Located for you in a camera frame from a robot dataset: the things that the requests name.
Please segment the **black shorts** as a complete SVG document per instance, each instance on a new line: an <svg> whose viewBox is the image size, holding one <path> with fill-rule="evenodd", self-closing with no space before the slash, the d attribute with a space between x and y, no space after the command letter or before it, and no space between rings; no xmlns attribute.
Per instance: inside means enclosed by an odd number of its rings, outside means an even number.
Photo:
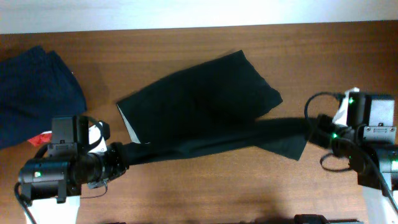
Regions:
<svg viewBox="0 0 398 224"><path fill-rule="evenodd" d="M248 146L299 160L303 118L265 119L282 103L242 51L175 72L117 102L131 164L217 154Z"/></svg>

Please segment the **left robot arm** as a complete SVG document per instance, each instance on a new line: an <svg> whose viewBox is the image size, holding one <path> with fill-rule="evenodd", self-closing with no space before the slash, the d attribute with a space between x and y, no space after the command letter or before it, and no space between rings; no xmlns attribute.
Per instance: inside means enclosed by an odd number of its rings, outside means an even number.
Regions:
<svg viewBox="0 0 398 224"><path fill-rule="evenodd" d="M28 223L40 223L51 207L77 205L81 186L107 187L128 166L121 144L99 149L110 127L90 116L61 116L52 120L52 139L19 172L14 194Z"/></svg>

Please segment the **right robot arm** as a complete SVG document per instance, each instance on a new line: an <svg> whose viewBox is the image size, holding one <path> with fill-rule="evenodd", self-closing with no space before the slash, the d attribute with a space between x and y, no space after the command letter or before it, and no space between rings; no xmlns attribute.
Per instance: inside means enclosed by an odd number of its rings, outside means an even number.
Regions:
<svg viewBox="0 0 398 224"><path fill-rule="evenodd" d="M394 125L394 97L360 91L329 92L339 102L334 117L318 115L312 121L309 105L304 117L311 128L310 142L329 152L321 157L345 158L348 167L329 169L354 171L371 223L397 223L397 126Z"/></svg>

